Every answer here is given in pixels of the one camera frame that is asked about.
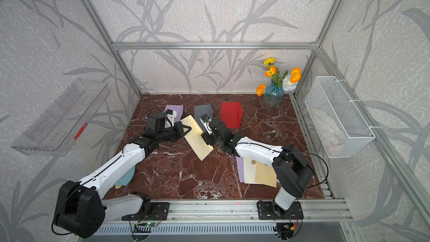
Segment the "pale yellow envelope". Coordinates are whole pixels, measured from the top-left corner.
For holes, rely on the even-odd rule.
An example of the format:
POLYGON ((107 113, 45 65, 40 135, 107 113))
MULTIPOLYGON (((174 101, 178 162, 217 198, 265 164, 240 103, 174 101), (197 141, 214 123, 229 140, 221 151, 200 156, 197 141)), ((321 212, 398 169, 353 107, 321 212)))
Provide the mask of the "pale yellow envelope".
POLYGON ((196 122, 196 120, 191 116, 187 116, 181 120, 183 126, 188 126, 191 131, 185 135, 185 139, 197 155, 200 161, 203 161, 212 151, 213 147, 206 144, 202 138, 203 131, 196 122))

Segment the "lilac envelope with gold seal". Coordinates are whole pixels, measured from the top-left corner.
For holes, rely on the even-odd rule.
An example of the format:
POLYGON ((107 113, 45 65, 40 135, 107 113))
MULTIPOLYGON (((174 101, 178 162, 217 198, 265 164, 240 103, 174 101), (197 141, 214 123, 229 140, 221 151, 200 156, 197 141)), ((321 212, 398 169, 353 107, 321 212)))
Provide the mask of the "lilac envelope with gold seal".
POLYGON ((165 111, 169 121, 174 124, 182 119, 184 113, 183 105, 166 105, 165 111))

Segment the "grey envelope with gold seal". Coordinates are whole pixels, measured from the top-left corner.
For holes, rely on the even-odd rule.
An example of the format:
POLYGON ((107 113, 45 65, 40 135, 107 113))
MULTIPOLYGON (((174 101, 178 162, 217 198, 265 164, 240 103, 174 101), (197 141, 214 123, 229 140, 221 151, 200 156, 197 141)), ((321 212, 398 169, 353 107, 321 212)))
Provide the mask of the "grey envelope with gold seal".
POLYGON ((196 122, 198 123, 198 125, 200 126, 201 130, 204 133, 206 133, 207 130, 204 127, 204 124, 201 121, 201 116, 204 116, 204 115, 206 115, 210 119, 213 118, 213 109, 212 109, 212 106, 210 104, 196 105, 194 107, 194 118, 195 118, 196 122))

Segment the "red envelope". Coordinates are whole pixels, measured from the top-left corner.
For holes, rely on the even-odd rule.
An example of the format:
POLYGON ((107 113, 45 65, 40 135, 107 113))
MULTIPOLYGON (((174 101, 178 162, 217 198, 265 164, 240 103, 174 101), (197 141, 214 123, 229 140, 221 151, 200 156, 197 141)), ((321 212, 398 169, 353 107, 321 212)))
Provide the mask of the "red envelope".
POLYGON ((238 129, 241 126, 243 108, 239 102, 221 103, 221 120, 227 128, 238 129))

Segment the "cream white envelope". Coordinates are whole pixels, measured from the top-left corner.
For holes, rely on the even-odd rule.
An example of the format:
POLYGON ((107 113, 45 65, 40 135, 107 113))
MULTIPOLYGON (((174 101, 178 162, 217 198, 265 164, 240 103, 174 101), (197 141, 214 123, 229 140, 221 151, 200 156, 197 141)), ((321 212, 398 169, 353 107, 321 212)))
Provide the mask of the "cream white envelope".
POLYGON ((244 183, 256 184, 256 161, 251 158, 243 158, 244 164, 244 183))

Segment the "tan kraft envelope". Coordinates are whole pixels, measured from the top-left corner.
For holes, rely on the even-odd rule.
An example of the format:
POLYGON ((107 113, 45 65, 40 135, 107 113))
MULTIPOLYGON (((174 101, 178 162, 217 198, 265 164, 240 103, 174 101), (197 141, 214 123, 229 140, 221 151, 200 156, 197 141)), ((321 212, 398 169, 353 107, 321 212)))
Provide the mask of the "tan kraft envelope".
POLYGON ((274 169, 271 166, 260 162, 256 163, 254 180, 257 184, 262 184, 273 188, 277 187, 277 176, 274 169))

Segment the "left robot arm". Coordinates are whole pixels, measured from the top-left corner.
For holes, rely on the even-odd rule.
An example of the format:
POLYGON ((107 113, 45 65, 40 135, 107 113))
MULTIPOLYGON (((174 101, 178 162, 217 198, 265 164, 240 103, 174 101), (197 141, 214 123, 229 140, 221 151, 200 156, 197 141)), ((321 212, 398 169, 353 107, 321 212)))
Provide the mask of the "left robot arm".
POLYGON ((157 150, 160 143, 176 142, 192 129, 181 122, 166 128, 165 118, 163 113, 150 115, 144 132, 131 139, 121 152, 79 181, 65 182, 59 189, 52 226, 88 238, 102 224, 116 218, 149 216, 151 198, 145 194, 128 194, 107 201, 104 197, 129 170, 157 150))

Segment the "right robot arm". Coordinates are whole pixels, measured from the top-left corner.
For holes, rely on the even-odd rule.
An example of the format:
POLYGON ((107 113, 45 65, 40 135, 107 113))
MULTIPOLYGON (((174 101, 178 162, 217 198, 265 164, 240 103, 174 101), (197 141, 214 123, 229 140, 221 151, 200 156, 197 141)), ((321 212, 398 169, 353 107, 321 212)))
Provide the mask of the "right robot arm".
POLYGON ((303 197, 315 169, 303 152, 293 144, 274 146, 254 141, 240 134, 233 134, 220 119, 210 119, 207 115, 200 117, 207 133, 202 139, 208 145, 218 144, 228 155, 250 158, 271 166, 281 184, 281 188, 272 201, 272 208, 278 215, 291 209, 294 201, 303 197))

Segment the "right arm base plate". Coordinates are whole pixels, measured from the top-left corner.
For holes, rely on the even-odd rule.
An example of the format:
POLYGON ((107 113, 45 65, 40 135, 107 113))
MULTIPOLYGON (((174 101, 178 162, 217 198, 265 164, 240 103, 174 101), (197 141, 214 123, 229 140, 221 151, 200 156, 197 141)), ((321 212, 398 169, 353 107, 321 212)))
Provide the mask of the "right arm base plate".
POLYGON ((303 211, 301 203, 294 201, 289 209, 283 209, 274 201, 258 201, 256 203, 258 209, 258 217, 260 220, 302 220, 303 211))

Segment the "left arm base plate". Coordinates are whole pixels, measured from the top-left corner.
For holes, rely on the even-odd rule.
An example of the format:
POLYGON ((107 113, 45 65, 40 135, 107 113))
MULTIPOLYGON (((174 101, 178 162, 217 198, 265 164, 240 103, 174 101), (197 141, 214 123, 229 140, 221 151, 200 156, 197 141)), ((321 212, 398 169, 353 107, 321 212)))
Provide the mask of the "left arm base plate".
POLYGON ((151 202, 144 204, 142 211, 126 215, 122 221, 166 221, 169 213, 169 202, 151 202))

